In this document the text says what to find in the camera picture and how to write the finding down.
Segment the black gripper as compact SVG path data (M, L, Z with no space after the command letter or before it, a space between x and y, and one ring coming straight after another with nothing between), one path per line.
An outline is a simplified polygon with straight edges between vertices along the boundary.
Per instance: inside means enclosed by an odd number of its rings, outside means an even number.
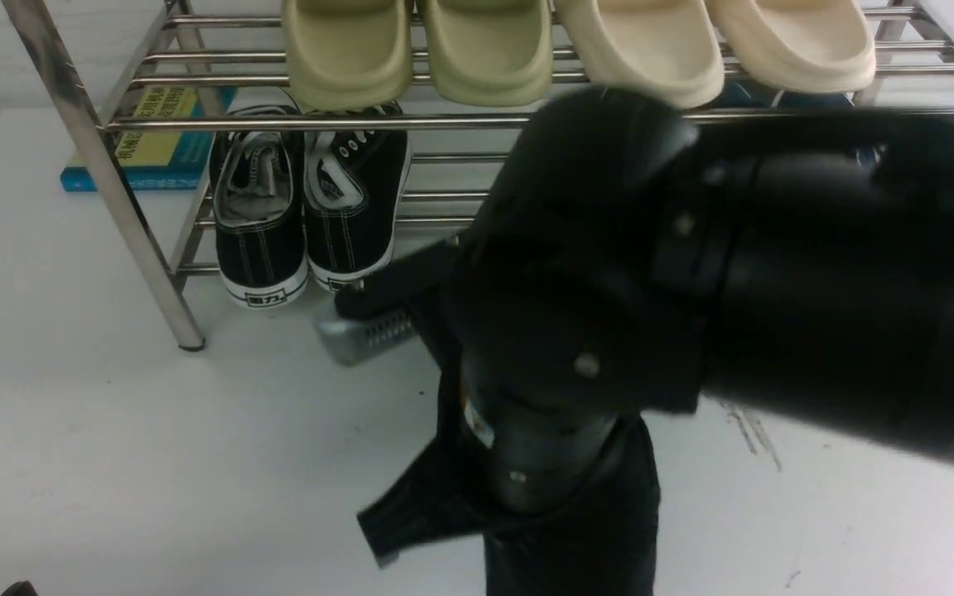
M546 517L616 467L631 415L541 410L460 339L442 290L458 249L448 242L352 281L315 328L345 366L416 336L441 370L436 433L363 518Z

